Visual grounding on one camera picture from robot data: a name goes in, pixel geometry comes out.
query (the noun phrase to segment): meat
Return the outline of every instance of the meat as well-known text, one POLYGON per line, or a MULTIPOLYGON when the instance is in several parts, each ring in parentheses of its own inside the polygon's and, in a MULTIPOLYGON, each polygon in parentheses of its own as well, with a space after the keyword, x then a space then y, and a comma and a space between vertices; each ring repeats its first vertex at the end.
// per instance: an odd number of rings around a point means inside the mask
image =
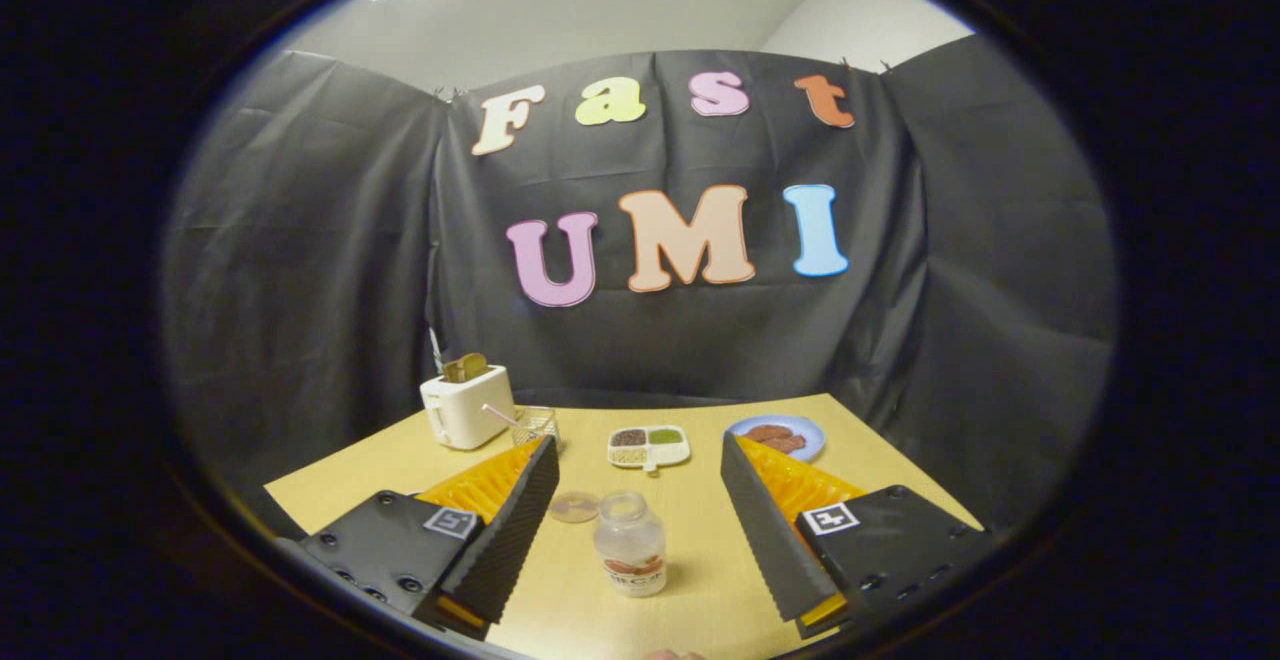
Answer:
POLYGON ((791 437, 791 431, 790 428, 782 426, 755 426, 754 428, 749 428, 742 437, 748 437, 748 440, 754 440, 756 443, 764 443, 767 440, 774 440, 774 437, 791 437))
POLYGON ((760 443, 760 445, 772 446, 772 449, 777 452, 786 452, 786 454, 790 455, 791 452, 800 450, 801 446, 805 446, 805 441, 804 436, 792 435, 791 437, 769 437, 769 440, 760 443))
POLYGON ((755 426, 742 434, 742 437, 754 440, 764 446, 772 446, 772 449, 777 452, 786 452, 788 455, 791 452, 800 450, 801 446, 805 446, 804 436, 794 435, 791 428, 782 426, 755 426))

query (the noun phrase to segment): toaster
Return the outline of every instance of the toaster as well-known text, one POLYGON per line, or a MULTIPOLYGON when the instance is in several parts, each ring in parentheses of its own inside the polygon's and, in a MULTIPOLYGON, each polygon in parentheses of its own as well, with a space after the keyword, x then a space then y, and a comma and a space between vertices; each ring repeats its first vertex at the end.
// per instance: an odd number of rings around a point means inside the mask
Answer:
POLYGON ((485 373, 466 382, 447 382, 444 376, 429 379, 420 390, 431 432, 443 446, 471 450, 507 427, 502 418, 484 411, 484 405, 492 405, 508 418, 516 417, 511 379, 502 365, 489 365, 485 373))

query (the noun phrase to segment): blue plate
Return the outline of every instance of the blue plate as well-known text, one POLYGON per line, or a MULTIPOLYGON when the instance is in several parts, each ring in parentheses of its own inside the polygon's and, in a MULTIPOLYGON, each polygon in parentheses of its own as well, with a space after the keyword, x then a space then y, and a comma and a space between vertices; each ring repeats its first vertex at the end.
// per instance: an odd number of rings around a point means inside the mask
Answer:
POLYGON ((794 435, 804 437, 804 446, 791 454, 791 458, 804 460, 804 463, 817 458, 818 452, 827 444, 827 434, 822 432, 822 428, 813 420, 801 418, 800 414, 755 414, 754 418, 732 423, 728 426, 728 432, 744 436, 756 426, 782 426, 790 428, 794 435))

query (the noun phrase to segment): blue letter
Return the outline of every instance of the blue letter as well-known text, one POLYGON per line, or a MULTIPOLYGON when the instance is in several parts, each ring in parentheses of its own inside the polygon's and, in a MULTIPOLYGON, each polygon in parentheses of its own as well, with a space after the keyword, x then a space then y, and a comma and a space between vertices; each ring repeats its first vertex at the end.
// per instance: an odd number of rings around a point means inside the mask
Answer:
POLYGON ((836 247, 836 223, 831 217, 836 191, 828 185, 791 185, 782 191, 782 200, 795 206, 800 226, 800 260, 791 267, 809 278, 845 272, 849 260, 836 247))

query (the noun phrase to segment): wire basket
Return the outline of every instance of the wire basket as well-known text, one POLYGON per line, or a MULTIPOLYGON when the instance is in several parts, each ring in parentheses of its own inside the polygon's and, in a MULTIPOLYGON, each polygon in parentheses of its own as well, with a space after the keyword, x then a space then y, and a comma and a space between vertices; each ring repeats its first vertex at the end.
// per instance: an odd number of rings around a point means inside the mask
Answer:
POLYGON ((564 449, 564 443, 559 437, 559 423, 556 422, 554 408, 527 405, 527 408, 517 411, 516 423, 520 423, 520 428, 511 428, 512 446, 520 446, 539 437, 550 436, 556 440, 557 452, 564 449))

